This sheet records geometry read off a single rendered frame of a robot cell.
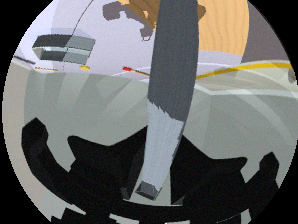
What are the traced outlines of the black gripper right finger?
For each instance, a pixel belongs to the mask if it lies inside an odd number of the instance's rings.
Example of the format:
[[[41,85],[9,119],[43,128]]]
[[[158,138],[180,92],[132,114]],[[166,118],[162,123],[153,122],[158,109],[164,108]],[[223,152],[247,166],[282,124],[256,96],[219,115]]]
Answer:
[[[176,157],[170,164],[170,205],[182,205],[182,200],[200,188],[209,177],[241,171],[247,157],[210,159],[182,135]]]

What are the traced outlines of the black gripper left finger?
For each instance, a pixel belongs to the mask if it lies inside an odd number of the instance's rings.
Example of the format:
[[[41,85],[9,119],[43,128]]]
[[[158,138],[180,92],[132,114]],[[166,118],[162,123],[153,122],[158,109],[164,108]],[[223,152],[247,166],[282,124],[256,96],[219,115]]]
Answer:
[[[76,135],[68,136],[68,145],[76,159],[116,176],[122,198],[129,201],[144,164],[146,137],[148,125],[110,147]]]

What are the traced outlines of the light wooden board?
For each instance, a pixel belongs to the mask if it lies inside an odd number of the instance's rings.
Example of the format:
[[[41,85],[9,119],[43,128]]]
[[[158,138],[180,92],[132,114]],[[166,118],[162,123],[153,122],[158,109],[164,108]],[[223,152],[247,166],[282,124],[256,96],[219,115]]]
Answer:
[[[117,0],[156,31],[160,0]],[[198,49],[243,56],[249,35],[246,0],[198,0]]]

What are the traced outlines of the yellow flat disc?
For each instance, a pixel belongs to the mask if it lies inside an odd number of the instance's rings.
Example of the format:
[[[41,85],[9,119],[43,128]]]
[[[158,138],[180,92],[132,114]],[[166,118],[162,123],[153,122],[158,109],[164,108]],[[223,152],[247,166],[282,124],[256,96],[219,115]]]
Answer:
[[[89,71],[88,65],[81,65],[80,69],[85,69],[85,71]]]

